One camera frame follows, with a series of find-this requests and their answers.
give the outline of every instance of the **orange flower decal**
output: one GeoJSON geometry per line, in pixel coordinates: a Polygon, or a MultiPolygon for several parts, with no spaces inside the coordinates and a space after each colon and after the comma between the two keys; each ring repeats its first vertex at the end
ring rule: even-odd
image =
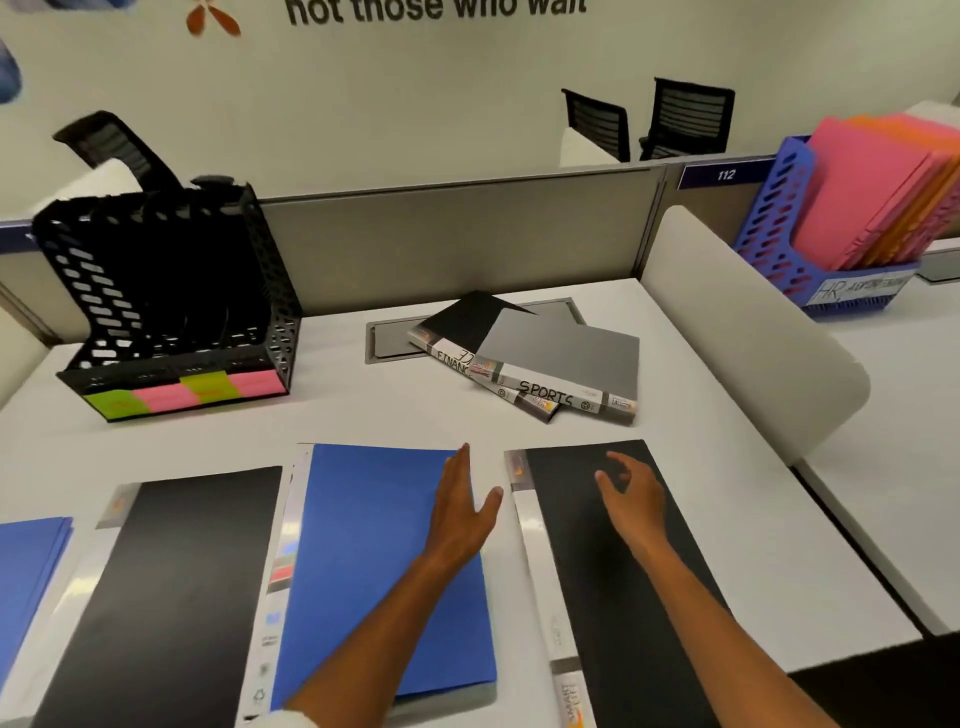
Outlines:
{"type": "Polygon", "coordinates": [[[210,14],[220,23],[220,27],[231,36],[240,35],[240,23],[234,20],[228,12],[215,8],[214,0],[196,0],[196,2],[198,3],[197,7],[186,16],[186,28],[190,31],[191,36],[202,36],[204,34],[207,11],[210,11],[210,14]]]}

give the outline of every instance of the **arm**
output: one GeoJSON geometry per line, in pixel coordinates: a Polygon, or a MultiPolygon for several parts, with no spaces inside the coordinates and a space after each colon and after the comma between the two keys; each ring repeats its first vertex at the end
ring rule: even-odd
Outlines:
{"type": "Polygon", "coordinates": [[[503,499],[473,510],[470,452],[446,461],[423,554],[285,706],[322,728],[379,728],[446,586],[480,551],[503,499]]]}
{"type": "Polygon", "coordinates": [[[613,527],[650,577],[717,719],[724,728],[837,728],[750,638],[674,552],[663,525],[663,487],[648,466],[607,455],[627,472],[619,493],[596,481],[613,527]]]}

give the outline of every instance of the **green sticky note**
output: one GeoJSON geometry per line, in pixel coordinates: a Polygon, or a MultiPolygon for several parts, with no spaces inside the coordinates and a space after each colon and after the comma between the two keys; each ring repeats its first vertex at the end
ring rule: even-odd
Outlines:
{"type": "Polygon", "coordinates": [[[84,395],[84,399],[108,420],[150,414],[150,407],[135,397],[129,389],[111,389],[96,395],[84,395]]]}
{"type": "Polygon", "coordinates": [[[203,404],[213,401],[240,400],[243,397],[228,379],[226,372],[182,376],[180,383],[197,395],[203,404]]]}

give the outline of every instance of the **black file organizer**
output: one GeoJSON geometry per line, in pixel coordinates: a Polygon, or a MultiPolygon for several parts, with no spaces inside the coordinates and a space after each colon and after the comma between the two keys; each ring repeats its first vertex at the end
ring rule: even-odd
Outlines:
{"type": "Polygon", "coordinates": [[[57,201],[34,236],[90,323],[58,377],[109,422],[290,393],[302,310],[249,185],[57,201]]]}

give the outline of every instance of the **hand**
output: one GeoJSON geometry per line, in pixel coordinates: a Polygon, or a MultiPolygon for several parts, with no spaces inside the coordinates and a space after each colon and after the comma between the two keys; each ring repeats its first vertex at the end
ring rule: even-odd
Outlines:
{"type": "Polygon", "coordinates": [[[619,493],[607,474],[597,471],[595,477],[600,486],[600,495],[603,496],[616,532],[630,547],[640,565],[646,568],[650,558],[670,548],[663,522],[666,504],[663,486],[645,463],[619,452],[608,452],[607,457],[627,469],[620,476],[621,480],[627,482],[627,488],[622,494],[619,493]]]}
{"type": "Polygon", "coordinates": [[[467,565],[487,541],[503,501],[503,488],[487,495],[480,512],[473,510],[470,488],[470,445],[447,458],[437,486],[437,499],[430,517],[423,558],[449,572],[450,577],[467,565]]]}

